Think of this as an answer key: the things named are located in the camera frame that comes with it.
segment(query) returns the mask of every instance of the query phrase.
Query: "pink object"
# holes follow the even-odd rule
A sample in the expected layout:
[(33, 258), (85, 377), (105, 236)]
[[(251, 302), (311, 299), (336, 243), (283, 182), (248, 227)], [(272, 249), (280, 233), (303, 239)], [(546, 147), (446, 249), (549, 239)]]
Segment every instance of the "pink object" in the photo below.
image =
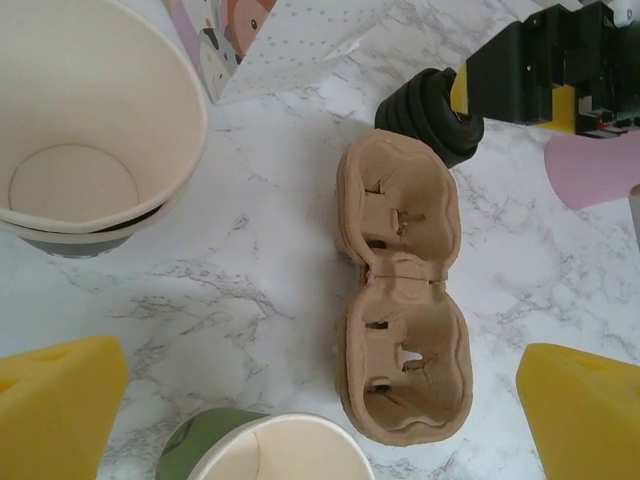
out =
[(640, 132), (612, 139), (564, 135), (545, 149), (551, 186), (569, 208), (626, 198), (640, 184)]
[(221, 0), (220, 2), (220, 30), (223, 32), (226, 30), (227, 25), (229, 25), (229, 8), (227, 6), (227, 0)]
[(196, 70), (200, 67), (200, 38), (198, 32), (193, 28), (189, 14), (184, 8), (184, 3), (178, 3), (171, 12), (171, 20), (178, 30), (180, 40), (184, 44), (184, 48), (189, 55), (189, 60), (193, 63)]

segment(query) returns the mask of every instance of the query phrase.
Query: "yellow sponge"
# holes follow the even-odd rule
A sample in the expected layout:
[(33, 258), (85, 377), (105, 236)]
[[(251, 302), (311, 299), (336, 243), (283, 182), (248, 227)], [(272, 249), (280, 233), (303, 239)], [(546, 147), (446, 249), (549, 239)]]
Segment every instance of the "yellow sponge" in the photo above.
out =
[(113, 337), (0, 359), (0, 479), (95, 479), (126, 384)]
[(640, 478), (640, 368), (534, 344), (517, 384), (548, 480)]

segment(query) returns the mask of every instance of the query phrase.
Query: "paper bag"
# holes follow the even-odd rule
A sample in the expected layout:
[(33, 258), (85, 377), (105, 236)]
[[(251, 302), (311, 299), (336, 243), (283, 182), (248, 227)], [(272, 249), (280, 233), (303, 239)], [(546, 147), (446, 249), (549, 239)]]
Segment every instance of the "paper bag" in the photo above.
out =
[(395, 0), (164, 0), (207, 93), (229, 102), (317, 81)]

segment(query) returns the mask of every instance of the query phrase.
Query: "paper cup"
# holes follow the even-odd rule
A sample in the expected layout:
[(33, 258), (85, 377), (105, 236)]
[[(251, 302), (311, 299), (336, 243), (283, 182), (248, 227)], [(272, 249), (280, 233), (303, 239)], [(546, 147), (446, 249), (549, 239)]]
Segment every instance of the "paper cup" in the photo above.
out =
[(156, 480), (372, 480), (364, 453), (342, 428), (309, 414), (200, 413), (167, 443)]
[(0, 231), (12, 233), (28, 244), (56, 257), (92, 258), (111, 252), (126, 242), (131, 236), (153, 225), (173, 210), (187, 191), (188, 183), (158, 209), (121, 226), (97, 233), (52, 233), (20, 227), (0, 221)]
[(2, 0), (0, 61), (0, 220), (96, 232), (191, 177), (207, 127), (199, 79), (126, 7)]

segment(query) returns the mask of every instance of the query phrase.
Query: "cartoon print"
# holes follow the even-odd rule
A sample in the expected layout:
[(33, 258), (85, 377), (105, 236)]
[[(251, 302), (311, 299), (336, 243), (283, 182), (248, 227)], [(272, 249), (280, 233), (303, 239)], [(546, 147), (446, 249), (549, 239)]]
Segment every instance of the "cartoon print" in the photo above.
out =
[(216, 34), (213, 28), (203, 28), (200, 31), (200, 66), (212, 100), (220, 97), (222, 89), (241, 61), (223, 35)]
[(213, 10), (215, 3), (221, 0), (186, 0), (183, 1), (184, 9), (196, 32), (203, 28), (211, 28), (213, 25)]
[(223, 7), (225, 4), (224, 0), (205, 0), (211, 2), (211, 14), (213, 15), (213, 24), (207, 25), (209, 27), (215, 27), (219, 31), (224, 31), (224, 17), (223, 17)]
[(244, 58), (277, 0), (227, 0), (225, 36)]

